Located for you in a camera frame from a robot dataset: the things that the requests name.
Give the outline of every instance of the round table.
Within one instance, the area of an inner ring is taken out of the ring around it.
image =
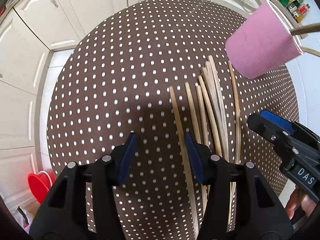
[[[196,105],[197,77],[209,55],[225,104],[230,160],[234,158],[234,97],[225,41],[245,19],[205,0],[146,0],[109,17],[76,47],[52,95],[47,140],[58,176],[70,161],[92,163],[138,134],[130,175],[114,189],[127,239],[194,239],[185,175],[170,102],[173,86],[185,130],[192,130],[184,87]],[[298,121],[298,105],[285,65],[255,80],[235,71],[241,109],[241,162],[253,161],[279,195],[286,178],[272,145],[246,126],[263,109]],[[91,188],[88,227],[95,230]],[[201,189],[194,180],[198,223]],[[233,213],[230,229],[234,224]]]

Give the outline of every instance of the bamboo stick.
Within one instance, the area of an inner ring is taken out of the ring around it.
[[[184,85],[186,87],[186,92],[187,92],[187,98],[188,98],[189,109],[190,109],[190,114],[191,114],[193,132],[195,134],[195,138],[196,138],[197,143],[201,144],[201,136],[200,136],[200,130],[199,130],[199,125],[198,125],[198,119],[197,119],[197,115],[196,115],[195,104],[193,103],[193,98],[192,98],[190,86],[189,86],[188,82],[185,82]],[[204,186],[204,185],[201,185],[201,197],[202,197],[203,210],[205,212],[205,209],[207,207],[207,191],[206,191],[206,186]]]
[[[204,102],[203,102],[201,87],[197,86],[196,91],[197,91],[198,105],[199,105],[199,110],[200,110],[203,144],[207,145],[209,147],[207,118],[205,117],[205,109],[204,109]]]
[[[241,154],[241,120],[240,120],[240,105],[239,105],[239,97],[238,97],[238,90],[236,85],[236,79],[235,74],[233,73],[232,64],[230,60],[228,60],[228,67],[231,77],[231,83],[232,83],[232,90],[233,90],[233,97],[235,101],[235,118],[236,118],[236,138],[235,138],[235,159],[234,163],[239,164],[240,163],[240,154]],[[230,201],[233,198],[233,195],[236,191],[236,183],[234,182],[231,187],[231,197]],[[232,210],[232,203],[230,202],[229,206],[229,219],[231,219],[231,210]]]
[[[216,154],[219,155],[220,157],[222,157],[222,150],[221,150],[221,145],[220,145],[218,127],[217,127],[217,124],[216,124],[216,121],[214,118],[214,114],[213,114],[213,110],[211,107],[208,92],[207,92],[207,89],[204,85],[202,76],[199,76],[198,78],[199,78],[199,83],[201,86],[202,94],[204,96],[204,102],[206,104],[208,115],[209,115],[209,121],[210,121],[211,129],[212,129],[212,136],[213,136]]]
[[[206,61],[205,64],[207,67],[211,68],[209,61]],[[222,156],[224,159],[226,159],[227,162],[229,162],[229,153],[227,148],[228,142],[223,130],[222,118],[221,118],[221,114],[218,106],[218,100],[217,100],[216,89],[213,81],[213,76],[210,77],[210,74],[208,73],[208,70],[206,68],[202,68],[202,72],[204,75],[204,80],[208,86],[208,90],[209,90],[208,94],[209,94],[209,97],[211,98],[211,104],[213,106],[212,110],[213,110],[214,118],[218,128]]]
[[[177,104],[177,100],[176,100],[176,97],[174,94],[173,87],[169,88],[169,92],[170,92],[170,98],[171,98],[171,103],[172,103],[172,108],[173,108],[173,114],[174,114],[174,118],[175,118],[176,126],[177,126],[177,131],[178,131],[178,138],[179,138],[180,150],[181,150],[181,155],[182,155],[182,163],[183,163],[183,168],[184,168],[184,172],[185,172],[185,176],[186,176],[187,190],[188,190],[188,196],[189,196],[190,207],[191,207],[191,217],[192,217],[192,221],[193,221],[193,228],[194,228],[194,234],[195,234],[195,239],[196,239],[198,236],[198,233],[199,233],[199,226],[198,226],[196,198],[195,198],[195,192],[194,192],[194,188],[193,188],[191,168],[190,168],[186,144],[184,142],[184,133],[183,133],[178,104]]]
[[[223,130],[225,132],[225,136],[226,136],[226,139],[227,139],[227,150],[229,152],[227,119],[226,119],[226,112],[225,112],[225,109],[224,109],[224,103],[223,103],[223,97],[222,97],[219,77],[218,77],[218,74],[217,74],[216,65],[215,65],[215,63],[213,61],[212,55],[209,55],[208,59],[209,59],[210,65],[211,65],[211,69],[212,69],[212,73],[213,73],[213,79],[214,79],[214,83],[215,83],[216,89],[217,89],[217,97],[218,97],[218,102],[219,102],[221,118],[222,118],[222,125],[223,125]]]

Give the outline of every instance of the metal screw head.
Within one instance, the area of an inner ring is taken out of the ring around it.
[[[214,154],[214,155],[211,155],[211,160],[213,160],[213,161],[215,161],[215,162],[217,162],[218,160],[220,160],[220,156],[219,155],[216,155],[216,154]]]
[[[76,166],[75,162],[69,162],[68,165],[67,165],[67,167],[70,168],[70,169],[74,168],[75,166]]]
[[[104,162],[109,162],[109,161],[111,161],[111,156],[110,155],[104,155],[103,157],[102,157],[102,160],[104,161]]]
[[[294,147],[292,148],[292,151],[293,151],[294,154],[299,154],[299,151]]]
[[[247,162],[245,165],[246,165],[249,169],[252,169],[252,168],[254,167],[254,163],[252,163],[252,162]]]

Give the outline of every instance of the floor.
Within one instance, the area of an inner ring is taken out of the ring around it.
[[[303,20],[303,24],[320,22],[320,10],[314,0],[306,0],[311,8],[309,14]],[[303,46],[320,51],[320,33],[309,34],[308,37],[301,40]],[[47,77],[45,80],[44,91],[40,110],[40,151],[44,170],[52,169],[46,138],[46,127],[48,111],[51,102],[51,96],[55,87],[56,80],[68,60],[73,49],[55,52],[53,54]],[[317,91],[318,77],[320,76],[320,58],[304,54],[287,63],[293,84],[295,86],[297,100],[299,105],[300,123],[307,126],[315,133],[320,134],[320,118],[318,110],[320,109],[320,100]],[[290,194],[295,188],[295,184],[288,181],[279,199],[285,205]]]
[[[41,99],[40,107],[40,152],[41,161],[44,170],[51,170],[48,145],[47,145],[47,120],[48,112],[51,103],[51,96],[57,81],[57,78],[63,69],[64,64],[67,62],[73,49],[58,51],[53,54],[52,60],[49,65],[49,70],[44,83],[44,89]]]

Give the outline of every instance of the human hand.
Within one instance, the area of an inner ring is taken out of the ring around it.
[[[302,210],[306,213],[306,216],[309,217],[317,204],[296,185],[296,189],[292,192],[284,209],[290,220],[293,218],[294,211],[299,206],[301,206]]]

